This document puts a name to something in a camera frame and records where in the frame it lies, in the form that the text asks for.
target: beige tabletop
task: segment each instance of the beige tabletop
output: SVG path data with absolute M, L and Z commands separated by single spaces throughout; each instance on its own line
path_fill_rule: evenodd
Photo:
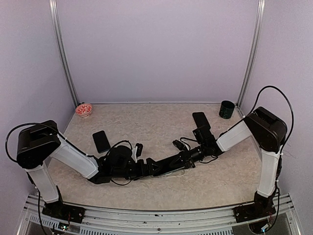
M 83 151 L 99 157 L 92 134 L 105 130 L 111 145 L 120 140 L 129 140 L 133 146 L 139 142 L 144 145 L 142 158 L 160 160 L 179 152 L 173 140 L 194 138 L 193 112 L 206 114 L 215 137 L 240 119 L 236 111 L 231 119 L 220 118 L 219 107 L 217 104 L 99 104 L 93 106 L 88 118 L 74 115 L 65 136 Z M 252 140 L 247 139 L 210 164 L 196 163 L 196 168 L 185 172 L 147 177 L 123 187 L 112 182 L 95 185 L 54 159 L 48 169 L 66 202 L 116 209 L 187 210 L 253 200 L 261 161 Z

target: red and white bowl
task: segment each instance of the red and white bowl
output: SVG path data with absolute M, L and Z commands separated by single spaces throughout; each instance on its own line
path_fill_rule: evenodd
M 92 112 L 92 105 L 89 103 L 78 105 L 75 109 L 75 113 L 83 118 L 87 118 Z

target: dark green mug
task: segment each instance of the dark green mug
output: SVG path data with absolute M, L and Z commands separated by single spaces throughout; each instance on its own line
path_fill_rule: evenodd
M 224 118 L 224 119 L 230 119 L 233 112 L 235 109 L 235 104 L 231 101 L 228 100 L 224 100 L 221 103 L 221 108 L 220 108 L 220 117 Z

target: metal corner post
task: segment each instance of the metal corner post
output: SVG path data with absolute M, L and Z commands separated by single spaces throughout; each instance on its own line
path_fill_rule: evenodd
M 241 86 L 241 90 L 239 93 L 239 97 L 237 100 L 237 106 L 239 109 L 241 108 L 241 105 L 243 103 L 246 90 L 248 88 L 248 83 L 251 77 L 251 72 L 252 72 L 252 67 L 256 55 L 256 50 L 259 42 L 259 37 L 261 33 L 261 26 L 262 26 L 262 21 L 263 21 L 263 14 L 264 14 L 264 8 L 265 8 L 265 0 L 259 0 L 259 5 L 258 5 L 258 11 L 257 11 L 257 16 L 256 16 L 256 21 L 255 21 L 255 27 L 254 27 L 254 33 L 253 33 L 253 39 L 252 39 L 252 45 L 251 45 L 251 50 L 249 54 L 249 60 L 248 64 L 246 67 L 245 71 L 245 78 L 243 85 Z
M 56 40 L 57 40 L 57 45 L 58 45 L 63 69 L 64 69 L 65 76 L 66 76 L 67 85 L 68 85 L 73 103 L 77 107 L 79 105 L 79 100 L 78 100 L 78 97 L 76 94 L 76 90 L 74 87 L 72 77 L 71 77 L 70 72 L 69 72 L 67 57 L 66 57 L 65 50 L 64 50 L 60 21 L 59 21 L 59 16 L 58 16 L 57 2 L 56 2 L 56 0 L 49 0 L 49 4 L 50 4 L 52 22 L 53 22 L 53 26 L 54 26 L 54 32 L 55 32 L 55 36 L 56 36 Z

